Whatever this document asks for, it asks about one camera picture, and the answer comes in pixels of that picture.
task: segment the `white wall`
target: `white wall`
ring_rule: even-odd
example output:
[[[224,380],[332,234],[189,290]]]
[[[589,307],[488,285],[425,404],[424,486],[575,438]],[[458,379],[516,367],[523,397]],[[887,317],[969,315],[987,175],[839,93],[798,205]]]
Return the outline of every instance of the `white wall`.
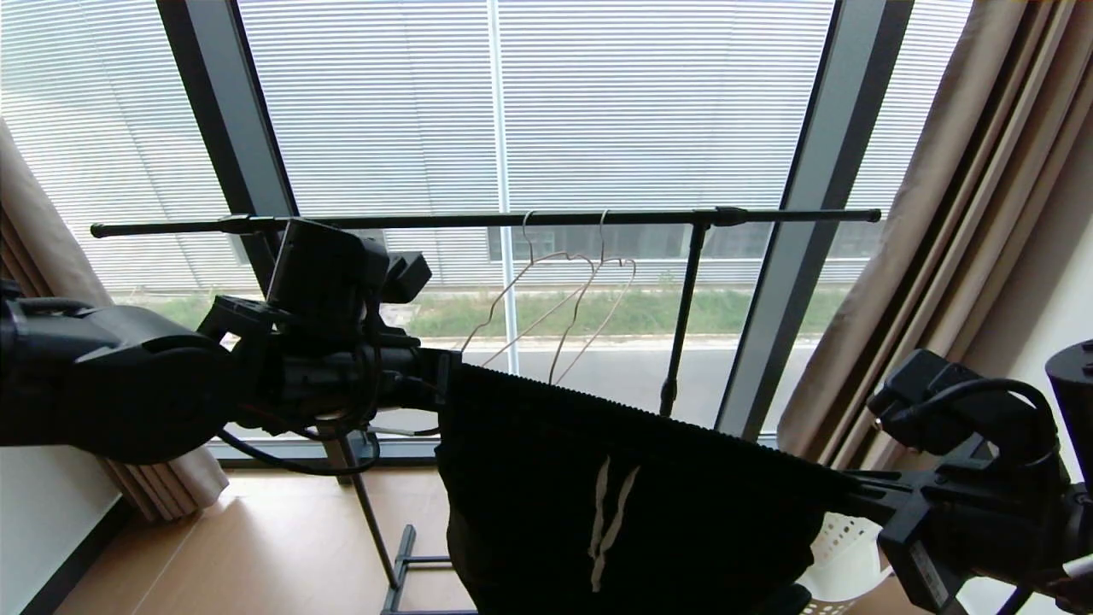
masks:
[[[1065,434],[1044,365],[1059,351],[1093,339],[1093,115],[1051,192],[1045,214],[1022,252],[965,365],[984,376],[1023,380],[1053,403]],[[1081,481],[1073,447],[1062,442],[1073,481]],[[961,601],[971,615],[995,613],[1012,587],[978,579],[965,586]],[[1062,613],[1041,595],[1021,610],[1024,615]]]
[[[86,453],[0,449],[0,615],[20,613],[118,497]]]

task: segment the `black pants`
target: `black pants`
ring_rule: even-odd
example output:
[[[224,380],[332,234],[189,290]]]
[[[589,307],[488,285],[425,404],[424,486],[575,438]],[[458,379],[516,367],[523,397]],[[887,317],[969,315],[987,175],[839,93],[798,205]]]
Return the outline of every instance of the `black pants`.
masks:
[[[471,379],[475,392],[442,414],[436,456],[453,564],[480,613],[750,613],[812,563],[824,498],[843,485],[837,473],[591,398],[509,391],[512,377]],[[613,437],[599,436],[600,422]],[[653,447],[650,437],[677,441]],[[733,464],[694,462],[721,439]],[[649,448],[658,454],[643,454]],[[679,456],[666,453],[675,448]],[[589,546],[608,457],[601,535],[625,477],[639,470],[593,592]]]

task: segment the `laundry basket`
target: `laundry basket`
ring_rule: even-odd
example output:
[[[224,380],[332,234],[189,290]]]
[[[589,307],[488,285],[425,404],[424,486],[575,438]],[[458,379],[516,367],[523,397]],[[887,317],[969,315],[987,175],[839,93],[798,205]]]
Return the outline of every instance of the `laundry basket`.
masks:
[[[892,573],[881,569],[877,535],[881,527],[856,517],[828,512],[812,543],[814,563],[798,583],[812,593],[806,615],[839,615]]]

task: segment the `drawstring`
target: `drawstring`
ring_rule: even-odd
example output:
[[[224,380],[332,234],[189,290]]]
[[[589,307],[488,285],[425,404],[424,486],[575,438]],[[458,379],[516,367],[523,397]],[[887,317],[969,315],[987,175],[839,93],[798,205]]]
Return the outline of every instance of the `drawstring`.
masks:
[[[619,531],[622,530],[622,516],[626,508],[626,498],[634,487],[634,480],[637,478],[637,471],[642,466],[636,466],[626,475],[619,490],[619,506],[615,509],[614,519],[607,533],[603,532],[603,498],[608,493],[608,469],[611,466],[611,457],[608,456],[600,466],[600,473],[596,477],[596,519],[592,521],[592,542],[588,545],[588,557],[592,558],[592,593],[600,591],[600,579],[603,577],[603,568],[607,566],[607,553],[614,544]]]

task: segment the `curtain fold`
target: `curtain fold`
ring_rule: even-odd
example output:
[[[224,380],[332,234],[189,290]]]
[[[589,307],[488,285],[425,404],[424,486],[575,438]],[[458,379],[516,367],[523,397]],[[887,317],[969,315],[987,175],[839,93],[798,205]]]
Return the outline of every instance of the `curtain fold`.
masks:
[[[841,469],[901,453],[865,401],[915,348],[967,351],[1089,114],[1091,50],[1089,3],[972,8],[880,249],[781,417],[781,450]]]
[[[69,296],[94,305],[113,303],[23,159],[0,118],[0,233],[4,276],[28,296]],[[227,476],[204,448],[167,463],[136,466],[101,460],[122,495],[149,521],[169,521],[216,501]]]

